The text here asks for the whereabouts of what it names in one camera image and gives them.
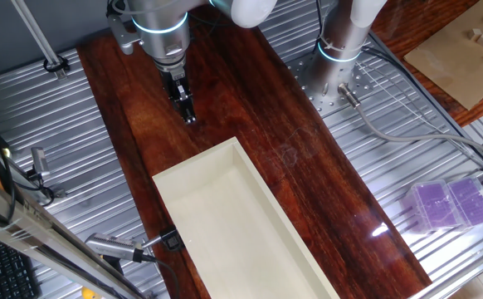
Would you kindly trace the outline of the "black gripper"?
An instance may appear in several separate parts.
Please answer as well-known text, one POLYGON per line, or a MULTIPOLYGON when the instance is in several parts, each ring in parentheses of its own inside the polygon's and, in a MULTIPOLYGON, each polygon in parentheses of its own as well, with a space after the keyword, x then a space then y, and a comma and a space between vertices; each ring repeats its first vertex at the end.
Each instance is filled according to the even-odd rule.
POLYGON ((163 86, 172 101, 174 109, 186 124, 196 121, 193 109, 193 96, 189 88, 188 78, 183 66, 162 70, 160 72, 163 86))

